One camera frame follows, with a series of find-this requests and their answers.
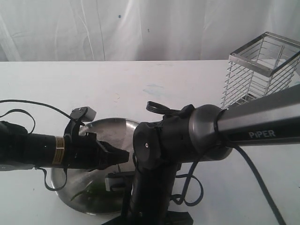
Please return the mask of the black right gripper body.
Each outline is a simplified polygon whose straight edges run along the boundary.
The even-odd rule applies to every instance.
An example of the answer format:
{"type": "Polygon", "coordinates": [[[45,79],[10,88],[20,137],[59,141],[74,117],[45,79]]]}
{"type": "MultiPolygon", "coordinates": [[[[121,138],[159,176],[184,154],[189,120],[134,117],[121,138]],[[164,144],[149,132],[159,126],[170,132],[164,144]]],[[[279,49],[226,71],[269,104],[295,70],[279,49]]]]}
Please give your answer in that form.
{"type": "Polygon", "coordinates": [[[193,225],[188,212],[175,212],[146,206],[129,207],[126,213],[105,222],[104,225],[193,225]]]}

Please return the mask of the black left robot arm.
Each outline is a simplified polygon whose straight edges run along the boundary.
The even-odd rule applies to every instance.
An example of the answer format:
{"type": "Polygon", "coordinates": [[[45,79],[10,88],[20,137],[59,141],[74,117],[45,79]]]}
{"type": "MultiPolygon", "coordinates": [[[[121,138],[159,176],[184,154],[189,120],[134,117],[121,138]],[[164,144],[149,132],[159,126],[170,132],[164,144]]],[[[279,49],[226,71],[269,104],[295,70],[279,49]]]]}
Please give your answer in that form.
{"type": "Polygon", "coordinates": [[[127,151],[97,140],[95,133],[74,138],[29,134],[20,125],[0,123],[0,163],[6,171],[33,167],[103,170],[128,160],[127,151]]]}

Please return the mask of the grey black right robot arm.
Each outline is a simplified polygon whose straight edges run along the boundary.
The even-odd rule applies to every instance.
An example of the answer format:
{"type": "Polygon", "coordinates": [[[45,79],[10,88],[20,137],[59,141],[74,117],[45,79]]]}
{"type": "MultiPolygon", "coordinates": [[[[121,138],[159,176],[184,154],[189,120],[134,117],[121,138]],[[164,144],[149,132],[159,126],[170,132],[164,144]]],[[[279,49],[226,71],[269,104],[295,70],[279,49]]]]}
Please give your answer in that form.
{"type": "Polygon", "coordinates": [[[300,87],[221,109],[215,105],[171,110],[149,102],[147,110],[162,114],[159,122],[140,123],[133,135],[135,175],[126,188],[121,215],[111,225],[191,225],[180,205],[200,161],[221,160],[236,149],[252,170],[277,222],[285,224],[256,166],[243,146],[300,142],[300,87]]]}

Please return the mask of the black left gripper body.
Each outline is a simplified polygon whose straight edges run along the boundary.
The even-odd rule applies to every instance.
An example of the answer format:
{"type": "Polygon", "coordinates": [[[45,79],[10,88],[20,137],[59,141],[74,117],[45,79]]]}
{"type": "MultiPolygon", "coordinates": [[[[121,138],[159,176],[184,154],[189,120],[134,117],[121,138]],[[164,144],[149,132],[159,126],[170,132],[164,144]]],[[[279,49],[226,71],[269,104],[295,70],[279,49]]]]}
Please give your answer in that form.
{"type": "Polygon", "coordinates": [[[63,166],[68,169],[101,169],[102,149],[95,133],[87,132],[85,135],[64,135],[65,153],[63,166]]]}

